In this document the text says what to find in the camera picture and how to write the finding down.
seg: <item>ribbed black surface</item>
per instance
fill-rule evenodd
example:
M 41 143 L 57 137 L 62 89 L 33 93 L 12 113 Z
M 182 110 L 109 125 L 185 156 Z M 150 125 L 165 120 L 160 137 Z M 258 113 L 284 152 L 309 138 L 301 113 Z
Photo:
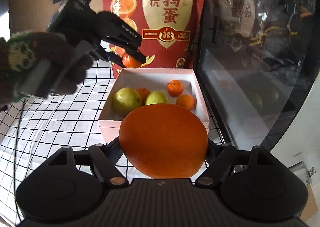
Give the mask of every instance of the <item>ribbed black surface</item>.
M 194 187 L 189 179 L 135 179 L 126 189 L 111 191 L 90 215 L 71 223 L 27 226 L 61 227 L 302 227 L 298 219 L 285 223 L 255 223 L 241 219 L 223 207 L 211 190 Z

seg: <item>qr code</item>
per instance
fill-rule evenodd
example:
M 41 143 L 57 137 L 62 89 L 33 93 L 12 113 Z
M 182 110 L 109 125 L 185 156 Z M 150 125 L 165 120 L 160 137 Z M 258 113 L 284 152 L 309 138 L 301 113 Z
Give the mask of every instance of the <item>qr code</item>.
M 315 167 L 313 166 L 311 169 L 308 170 L 309 176 L 312 176 L 316 173 Z

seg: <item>red banner on package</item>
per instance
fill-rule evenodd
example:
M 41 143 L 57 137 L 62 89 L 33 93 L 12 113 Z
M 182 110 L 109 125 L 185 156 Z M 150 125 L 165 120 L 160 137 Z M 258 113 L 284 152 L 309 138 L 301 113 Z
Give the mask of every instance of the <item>red banner on package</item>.
M 174 40 L 177 41 L 189 41 L 190 40 L 190 31 L 180 31 L 175 30 L 171 27 L 163 27 L 159 30 L 143 29 L 142 30 L 143 39 L 159 39 L 163 42 L 171 42 Z

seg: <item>snack bag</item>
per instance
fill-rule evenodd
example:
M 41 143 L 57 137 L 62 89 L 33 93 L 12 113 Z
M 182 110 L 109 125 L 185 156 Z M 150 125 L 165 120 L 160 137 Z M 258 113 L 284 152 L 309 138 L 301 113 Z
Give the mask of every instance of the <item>snack bag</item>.
M 204 0 L 103 0 L 111 11 L 142 35 L 140 51 L 147 61 L 140 67 L 192 68 L 188 51 L 199 30 Z M 119 56 L 125 50 L 111 46 Z M 121 68 L 112 64 L 114 77 Z

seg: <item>person's hand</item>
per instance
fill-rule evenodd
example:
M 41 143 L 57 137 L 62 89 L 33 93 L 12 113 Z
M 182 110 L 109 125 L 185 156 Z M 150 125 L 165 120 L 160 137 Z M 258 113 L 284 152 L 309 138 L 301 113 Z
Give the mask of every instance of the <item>person's hand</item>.
M 67 65 L 73 57 L 74 47 L 52 33 L 22 33 L 0 46 L 0 106 L 12 101 L 14 88 L 37 60 L 45 58 Z M 83 56 L 66 74 L 55 94 L 66 95 L 76 91 L 77 84 L 86 78 L 86 70 L 93 64 L 89 55 Z

